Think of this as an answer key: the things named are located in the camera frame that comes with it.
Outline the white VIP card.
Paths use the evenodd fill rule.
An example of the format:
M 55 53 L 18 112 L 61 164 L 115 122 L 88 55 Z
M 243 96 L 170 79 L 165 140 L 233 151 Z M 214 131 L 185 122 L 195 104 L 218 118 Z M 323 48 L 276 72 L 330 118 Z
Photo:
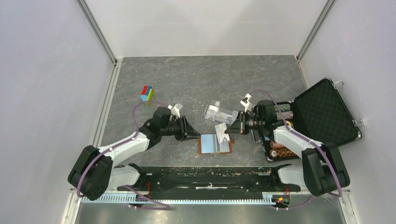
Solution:
M 215 125 L 216 136 L 219 143 L 229 142 L 230 137 L 225 131 L 227 130 L 226 123 L 220 123 Z

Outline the brown leather card holder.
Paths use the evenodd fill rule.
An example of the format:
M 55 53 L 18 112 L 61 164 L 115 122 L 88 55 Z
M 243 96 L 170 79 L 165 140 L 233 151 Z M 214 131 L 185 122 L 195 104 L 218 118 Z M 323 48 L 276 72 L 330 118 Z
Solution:
M 218 143 L 218 139 L 215 134 L 201 135 L 198 138 L 198 154 L 199 155 L 220 154 L 220 153 L 216 153 L 217 143 Z M 232 152 L 232 146 L 234 145 L 234 140 L 230 140 L 229 144 Z

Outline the white card with magnetic stripe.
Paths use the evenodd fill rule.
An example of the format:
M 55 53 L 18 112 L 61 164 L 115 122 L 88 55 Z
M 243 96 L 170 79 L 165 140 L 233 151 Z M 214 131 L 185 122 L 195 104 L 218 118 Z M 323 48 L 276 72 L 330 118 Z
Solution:
M 231 153 L 231 148 L 230 148 L 230 144 L 228 141 L 224 141 L 221 143 L 217 143 L 216 146 L 216 153 Z

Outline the clear plastic card sleeve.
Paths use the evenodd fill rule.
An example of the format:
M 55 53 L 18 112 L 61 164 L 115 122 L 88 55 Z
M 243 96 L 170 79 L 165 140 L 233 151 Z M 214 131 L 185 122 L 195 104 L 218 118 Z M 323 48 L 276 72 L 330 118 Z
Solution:
M 238 113 L 238 111 L 226 109 L 220 101 L 210 100 L 204 110 L 204 119 L 230 126 L 237 119 Z

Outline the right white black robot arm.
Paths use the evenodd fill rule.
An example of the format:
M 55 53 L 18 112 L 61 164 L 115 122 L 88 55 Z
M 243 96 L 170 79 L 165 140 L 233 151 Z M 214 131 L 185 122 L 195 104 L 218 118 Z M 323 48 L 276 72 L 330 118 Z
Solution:
M 306 187 L 314 196 L 323 194 L 340 197 L 342 188 L 350 185 L 350 177 L 338 146 L 322 143 L 299 133 L 286 122 L 280 105 L 271 100 L 258 102 L 251 112 L 240 111 L 236 120 L 225 130 L 226 134 L 248 134 L 257 130 L 291 150 L 302 160 L 299 167 L 285 166 L 270 177 L 270 185 L 282 190 L 288 184 Z

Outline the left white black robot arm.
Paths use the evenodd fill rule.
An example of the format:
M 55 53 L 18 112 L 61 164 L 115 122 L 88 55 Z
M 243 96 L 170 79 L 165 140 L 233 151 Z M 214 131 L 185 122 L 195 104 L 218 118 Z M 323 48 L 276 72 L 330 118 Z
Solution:
M 131 156 L 147 151 L 163 136 L 174 136 L 177 141 L 197 139 L 197 132 L 175 107 L 158 107 L 131 135 L 104 147 L 88 145 L 83 148 L 68 176 L 68 182 L 77 190 L 78 197 L 94 201 L 107 190 L 131 186 L 143 189 L 147 178 L 138 168 L 120 164 Z

